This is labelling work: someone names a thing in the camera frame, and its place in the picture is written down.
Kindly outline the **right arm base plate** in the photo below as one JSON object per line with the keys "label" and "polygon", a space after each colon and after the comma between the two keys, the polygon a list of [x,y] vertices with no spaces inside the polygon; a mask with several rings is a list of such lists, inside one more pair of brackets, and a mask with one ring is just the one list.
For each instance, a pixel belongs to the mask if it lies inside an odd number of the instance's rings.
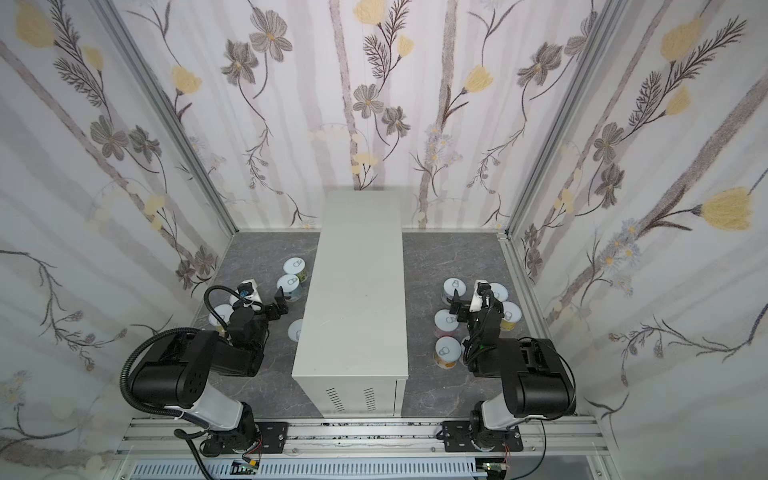
{"label": "right arm base plate", "polygon": [[436,439],[443,443],[448,453],[517,453],[524,450],[517,427],[495,431],[469,420],[444,421]]}

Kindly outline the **teal brown label can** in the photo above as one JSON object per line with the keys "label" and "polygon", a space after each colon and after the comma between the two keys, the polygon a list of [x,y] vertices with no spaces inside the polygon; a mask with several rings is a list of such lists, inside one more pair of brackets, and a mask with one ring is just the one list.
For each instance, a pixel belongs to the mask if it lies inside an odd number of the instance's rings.
{"label": "teal brown label can", "polygon": [[461,299],[467,292],[465,282],[456,277],[447,278],[442,286],[442,301],[450,305],[455,296]]}

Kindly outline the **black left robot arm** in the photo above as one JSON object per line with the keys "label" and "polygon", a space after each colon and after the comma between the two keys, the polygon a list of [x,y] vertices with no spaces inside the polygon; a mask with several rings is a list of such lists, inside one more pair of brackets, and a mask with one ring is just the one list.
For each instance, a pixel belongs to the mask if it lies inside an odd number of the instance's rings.
{"label": "black left robot arm", "polygon": [[195,432],[178,428],[174,434],[198,459],[280,454],[287,439],[287,423],[256,421],[250,405],[223,394],[209,376],[256,376],[269,325],[288,313],[290,297],[279,288],[273,301],[264,303],[252,281],[231,294],[233,311],[228,317],[215,314],[217,329],[161,331],[129,355],[119,376],[121,395],[132,408],[197,426]]}

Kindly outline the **green label can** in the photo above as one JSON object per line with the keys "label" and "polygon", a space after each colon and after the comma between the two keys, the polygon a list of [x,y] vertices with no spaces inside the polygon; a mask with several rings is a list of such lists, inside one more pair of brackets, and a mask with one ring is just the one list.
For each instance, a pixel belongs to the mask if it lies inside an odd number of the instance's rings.
{"label": "green label can", "polygon": [[306,261],[301,257],[291,257],[283,264],[283,271],[287,275],[294,275],[300,283],[308,279],[308,269]]}

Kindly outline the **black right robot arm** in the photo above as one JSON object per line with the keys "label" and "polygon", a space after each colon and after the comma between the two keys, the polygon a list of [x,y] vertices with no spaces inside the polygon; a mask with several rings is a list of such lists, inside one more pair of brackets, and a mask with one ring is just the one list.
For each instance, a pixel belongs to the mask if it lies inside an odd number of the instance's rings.
{"label": "black right robot arm", "polygon": [[455,296],[450,313],[467,326],[462,361],[477,378],[501,381],[501,392],[478,402],[467,421],[446,421],[447,451],[519,452],[519,425],[558,420],[575,412],[576,381],[548,339],[503,338],[503,303],[481,284],[470,300]]}

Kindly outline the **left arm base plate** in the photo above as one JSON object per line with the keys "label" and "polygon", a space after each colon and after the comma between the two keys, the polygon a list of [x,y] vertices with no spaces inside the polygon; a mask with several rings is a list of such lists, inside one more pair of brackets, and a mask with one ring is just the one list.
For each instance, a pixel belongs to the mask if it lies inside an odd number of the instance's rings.
{"label": "left arm base plate", "polygon": [[212,431],[199,447],[209,458],[220,455],[281,454],[288,430],[287,422],[257,422],[229,431]]}

